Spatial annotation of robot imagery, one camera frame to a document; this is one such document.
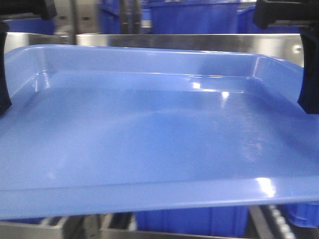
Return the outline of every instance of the stainless steel surface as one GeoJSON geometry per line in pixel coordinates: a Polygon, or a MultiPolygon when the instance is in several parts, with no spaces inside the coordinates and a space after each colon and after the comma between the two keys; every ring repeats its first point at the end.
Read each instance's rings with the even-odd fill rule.
{"type": "Polygon", "coordinates": [[[101,229],[101,239],[230,239],[224,237],[182,235],[170,233],[154,233],[128,231],[120,229],[101,229]]]}
{"type": "Polygon", "coordinates": [[[72,239],[81,228],[81,216],[61,217],[48,225],[43,220],[39,225],[0,222],[1,239],[72,239]]]}
{"type": "Polygon", "coordinates": [[[64,38],[67,44],[75,44],[75,35],[79,33],[76,0],[54,0],[57,16],[55,34],[64,38]]]}
{"type": "Polygon", "coordinates": [[[115,35],[81,34],[77,44],[265,54],[304,65],[299,34],[115,35]]]}
{"type": "Polygon", "coordinates": [[[78,33],[98,32],[97,0],[76,0],[78,33]]]}
{"type": "Polygon", "coordinates": [[[101,215],[88,215],[84,218],[83,229],[88,239],[100,239],[101,215]]]}
{"type": "Polygon", "coordinates": [[[7,53],[15,48],[36,44],[66,44],[66,38],[33,33],[9,32],[4,46],[7,53]]]}

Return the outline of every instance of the black clamp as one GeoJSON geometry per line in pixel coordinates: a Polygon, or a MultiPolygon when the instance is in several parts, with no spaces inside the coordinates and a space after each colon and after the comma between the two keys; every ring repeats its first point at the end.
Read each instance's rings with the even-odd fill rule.
{"type": "Polygon", "coordinates": [[[254,23],[301,25],[304,77],[298,103],[307,114],[319,114],[319,0],[257,0],[254,23]]]}
{"type": "MultiPolygon", "coordinates": [[[[1,0],[0,15],[16,15],[32,13],[39,15],[45,20],[56,16],[54,0],[1,0]]],[[[4,72],[4,44],[9,26],[0,22],[0,116],[12,105],[6,86],[4,72]]]]}

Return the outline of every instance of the blue plastic crate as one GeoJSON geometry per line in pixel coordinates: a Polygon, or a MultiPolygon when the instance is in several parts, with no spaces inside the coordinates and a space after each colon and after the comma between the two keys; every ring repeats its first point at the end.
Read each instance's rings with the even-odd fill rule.
{"type": "Polygon", "coordinates": [[[119,14],[107,5],[98,5],[99,30],[103,34],[121,33],[119,14]]]}
{"type": "Polygon", "coordinates": [[[33,18],[6,20],[4,22],[10,26],[10,32],[29,32],[53,35],[55,31],[55,24],[53,20],[33,18]]]}
{"type": "Polygon", "coordinates": [[[140,231],[242,237],[248,207],[216,207],[136,212],[140,231]]]}
{"type": "Polygon", "coordinates": [[[299,33],[296,26],[269,26],[260,29],[253,23],[255,6],[238,11],[238,33],[299,33]]]}
{"type": "Polygon", "coordinates": [[[236,0],[153,1],[153,33],[236,33],[238,4],[236,0]]]}
{"type": "Polygon", "coordinates": [[[303,228],[319,227],[319,202],[288,204],[285,208],[292,224],[303,228]]]}
{"type": "Polygon", "coordinates": [[[100,5],[113,12],[119,11],[119,0],[100,0],[100,5]]]}
{"type": "Polygon", "coordinates": [[[5,220],[8,223],[40,224],[44,218],[12,219],[5,220]]]}

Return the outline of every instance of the tray surface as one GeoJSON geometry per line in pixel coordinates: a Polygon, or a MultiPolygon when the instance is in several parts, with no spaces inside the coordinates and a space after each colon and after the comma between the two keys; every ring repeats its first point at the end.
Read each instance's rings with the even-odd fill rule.
{"type": "Polygon", "coordinates": [[[319,199],[319,118],[296,104],[294,64],[47,45],[8,53],[6,72],[0,219],[319,199]]]}

